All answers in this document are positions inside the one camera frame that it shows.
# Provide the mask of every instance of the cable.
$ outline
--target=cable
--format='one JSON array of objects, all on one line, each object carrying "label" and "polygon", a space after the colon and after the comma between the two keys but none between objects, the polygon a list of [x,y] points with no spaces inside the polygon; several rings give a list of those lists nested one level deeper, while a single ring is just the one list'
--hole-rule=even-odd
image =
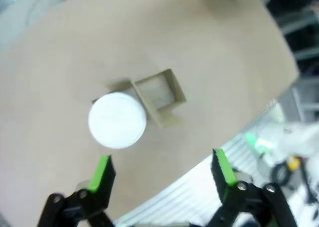
[{"label": "cable", "polygon": [[26,16],[25,16],[25,25],[27,27],[30,26],[30,17],[32,15],[32,12],[34,11],[34,8],[36,7],[36,5],[39,3],[40,0],[34,0],[33,4],[30,6],[30,8],[28,9]]}]

